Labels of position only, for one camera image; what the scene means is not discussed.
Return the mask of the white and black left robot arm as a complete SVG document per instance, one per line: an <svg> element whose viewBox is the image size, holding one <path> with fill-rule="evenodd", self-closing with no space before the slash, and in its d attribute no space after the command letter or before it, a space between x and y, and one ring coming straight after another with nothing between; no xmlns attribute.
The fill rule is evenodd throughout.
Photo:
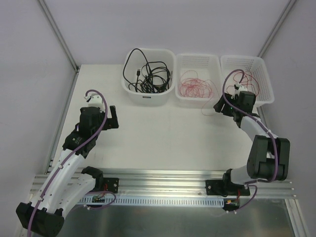
<svg viewBox="0 0 316 237"><path fill-rule="evenodd" d="M111 118L99 107L82 107L79 123L66 137L59 160L37 194L28 203L19 203L16 214L30 236L55 237L61 231L67 215L88 193L107 193L103 171L88 166L69 186L74 173L95 147L101 131L119 127L115 106L110 106Z"/></svg>

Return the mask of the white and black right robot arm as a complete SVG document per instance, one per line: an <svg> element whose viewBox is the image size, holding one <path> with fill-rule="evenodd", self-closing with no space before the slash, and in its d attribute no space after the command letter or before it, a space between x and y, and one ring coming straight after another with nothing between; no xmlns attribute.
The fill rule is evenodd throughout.
<svg viewBox="0 0 316 237"><path fill-rule="evenodd" d="M212 191L222 196L235 195L257 182L284 181L288 175L290 141L273 134L253 113L256 96L242 91L238 95L224 93L214 105L217 113L232 117L252 141L246 165L228 169Z"/></svg>

